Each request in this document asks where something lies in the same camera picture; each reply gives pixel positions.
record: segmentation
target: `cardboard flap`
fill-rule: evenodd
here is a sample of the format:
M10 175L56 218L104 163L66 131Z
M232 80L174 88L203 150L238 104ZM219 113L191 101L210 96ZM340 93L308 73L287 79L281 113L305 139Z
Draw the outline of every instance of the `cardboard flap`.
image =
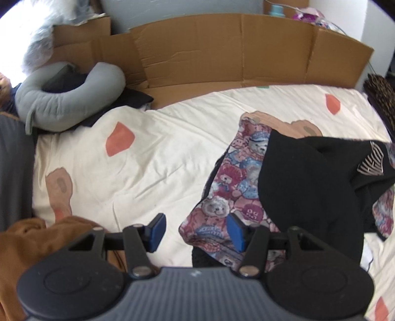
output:
M53 46L91 41L111 34L110 17L89 20L80 26L61 25L53 28Z
M373 48L339 33L315 28L305 83L354 88Z
M151 88L242 80L240 14L179 17L130 32Z
M96 64L93 56L92 42L76 43L53 49L52 57L46 64L67 61L79 67L80 72L88 73Z
M233 88L241 88L239 81L216 81L213 83L191 83L183 85L156 87L142 89L142 91L154 98L152 109L160 109L176 102L191 99L197 96L224 91Z
M303 83L314 26L291 19L243 15L244 79Z
M114 64L125 73L127 85L137 85L145 81L145 73L130 34L102 37L90 42L77 43L54 48L47 64L68 61L88 73L99 61Z
M117 65L125 73L127 85L146 80L143 65L130 34L118 34L92 41L95 61Z

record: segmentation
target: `cable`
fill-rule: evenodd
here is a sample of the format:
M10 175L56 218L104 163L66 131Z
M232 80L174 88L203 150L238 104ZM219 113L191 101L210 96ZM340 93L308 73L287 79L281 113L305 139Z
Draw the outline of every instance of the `cable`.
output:
M302 10L300 10L299 8L292 7L292 6L289 6L289 5L287 5L287 4L273 3L273 2L270 2L269 0L264 0L264 1L266 1L267 3L270 3L271 5L281 6L281 7L284 7L284 8L290 8L290 9L294 9L295 11L304 13L304 12L303 12ZM347 34L342 28L340 28L337 24L335 24L335 23L333 23L333 22L331 22L331 21L328 21L328 22L330 22L331 24L333 24L336 28L338 28L341 32L343 32L343 34L345 34L346 36L348 36L348 34ZM370 63L370 60L369 60L368 64L369 64L370 69L373 71L373 73L374 73L375 75L377 75L377 73L376 73L376 71L374 70L372 64Z

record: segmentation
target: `white wall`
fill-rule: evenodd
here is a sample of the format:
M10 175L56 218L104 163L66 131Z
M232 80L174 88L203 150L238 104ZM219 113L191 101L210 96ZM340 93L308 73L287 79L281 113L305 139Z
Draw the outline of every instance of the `white wall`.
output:
M262 0L101 0L101 2L104 11L111 16L111 28L115 33L127 32L132 27L182 15L263 12Z
M395 50L395 22L372 0L368 2L365 28L361 41L374 49L371 64L376 73L385 76ZM367 74L372 70L367 66L356 88L362 89Z
M310 7L320 10L346 34L361 41L368 0L310 0Z
M374 49L371 64L376 73L385 76L395 50L395 22L372 0L310 0L310 7L341 27L350 37ZM356 89L362 90L366 66Z

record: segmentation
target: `white bedsheet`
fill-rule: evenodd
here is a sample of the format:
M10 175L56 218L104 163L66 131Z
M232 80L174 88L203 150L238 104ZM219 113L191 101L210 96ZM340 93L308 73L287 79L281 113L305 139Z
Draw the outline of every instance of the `white bedsheet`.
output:
M327 94L340 101L337 113L327 108ZM251 87L211 93L157 111L119 107L92 128L39 138L34 210L52 224L53 207L58 212L71 209L73 215L91 219L112 232L134 223L146 224L163 212L167 215L167 232L150 258L158 266L190 266L191 247L179 236L178 227L199 202L216 160L236 134L240 116L255 110L288 123L308 120L323 136L390 141L382 121L361 94L332 87ZM117 151L124 150L112 155L114 147L108 147L108 138L115 128L118 130L113 136L121 140L127 136L126 141L130 141L132 135L134 141L130 147L127 143L126 147L118 146ZM47 180L52 184L51 195L56 196L51 207L46 177L59 168L65 171L58 172L55 180ZM70 186L58 182L59 178L65 179L65 172L70 176L72 193ZM386 307L388 320L392 320L395 236L392 234L385 243L371 234L365 240L374 256L369 273L376 283L367 316L384 321L375 319L375 313L377 309L385 312Z

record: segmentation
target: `gray neck pillow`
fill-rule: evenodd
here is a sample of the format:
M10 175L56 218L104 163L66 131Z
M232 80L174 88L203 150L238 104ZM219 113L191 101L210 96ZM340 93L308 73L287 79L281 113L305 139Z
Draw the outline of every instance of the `gray neck pillow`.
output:
M34 71L15 94L15 105L26 134L33 127L62 132L111 105L122 94L125 86L123 71L105 62L99 62L80 87L61 94L42 91L68 62L57 62Z

